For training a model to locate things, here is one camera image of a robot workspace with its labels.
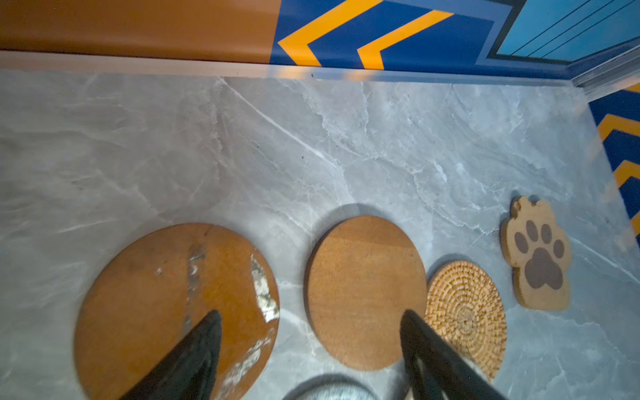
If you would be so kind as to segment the grey woven rope coaster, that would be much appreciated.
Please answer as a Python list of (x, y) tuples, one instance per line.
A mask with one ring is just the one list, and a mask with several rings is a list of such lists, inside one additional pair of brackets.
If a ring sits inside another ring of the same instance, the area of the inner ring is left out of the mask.
[(348, 382), (323, 383), (309, 388), (296, 400), (377, 400), (365, 387)]

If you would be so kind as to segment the dark brown wooden round coaster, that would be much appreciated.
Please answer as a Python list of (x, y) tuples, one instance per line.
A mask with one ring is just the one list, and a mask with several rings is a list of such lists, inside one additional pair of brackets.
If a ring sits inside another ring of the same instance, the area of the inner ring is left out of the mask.
[(117, 399), (210, 312), (222, 316), (214, 399), (240, 399), (273, 351), (278, 287), (266, 258), (232, 230), (184, 223), (116, 255), (83, 300), (74, 361), (88, 398)]

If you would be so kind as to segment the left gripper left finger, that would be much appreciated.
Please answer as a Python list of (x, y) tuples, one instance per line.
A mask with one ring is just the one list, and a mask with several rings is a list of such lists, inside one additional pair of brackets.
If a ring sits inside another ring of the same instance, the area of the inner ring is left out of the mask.
[(216, 383), (222, 338), (222, 315), (212, 310), (122, 398), (209, 399)]

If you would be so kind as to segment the light brown wooden round coaster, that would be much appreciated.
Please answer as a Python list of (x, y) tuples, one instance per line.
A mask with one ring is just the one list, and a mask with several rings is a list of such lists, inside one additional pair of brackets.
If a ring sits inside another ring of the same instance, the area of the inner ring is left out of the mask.
[(425, 267), (411, 239), (380, 217), (328, 230), (308, 260), (305, 308), (320, 343), (341, 364), (378, 371), (402, 357), (400, 320), (427, 302)]

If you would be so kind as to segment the paw shaped wooden coaster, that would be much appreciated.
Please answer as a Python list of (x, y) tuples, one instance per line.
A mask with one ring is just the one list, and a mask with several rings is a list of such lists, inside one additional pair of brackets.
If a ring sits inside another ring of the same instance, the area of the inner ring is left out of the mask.
[(568, 308), (572, 253), (549, 202), (515, 198), (510, 216), (501, 223), (500, 243), (521, 305), (543, 311)]

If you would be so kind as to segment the woven rattan round coaster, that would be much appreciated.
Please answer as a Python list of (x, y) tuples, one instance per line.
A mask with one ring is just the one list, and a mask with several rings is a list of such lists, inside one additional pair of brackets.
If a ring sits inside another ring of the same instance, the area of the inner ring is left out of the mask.
[(499, 291), (484, 270), (463, 260), (443, 265), (428, 283), (424, 320), (488, 381), (495, 380), (508, 327)]

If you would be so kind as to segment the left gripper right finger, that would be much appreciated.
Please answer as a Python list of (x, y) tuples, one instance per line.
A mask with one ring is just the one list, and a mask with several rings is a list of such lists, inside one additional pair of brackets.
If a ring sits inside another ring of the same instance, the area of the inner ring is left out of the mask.
[(503, 399), (413, 310), (400, 323), (403, 359), (415, 399)]

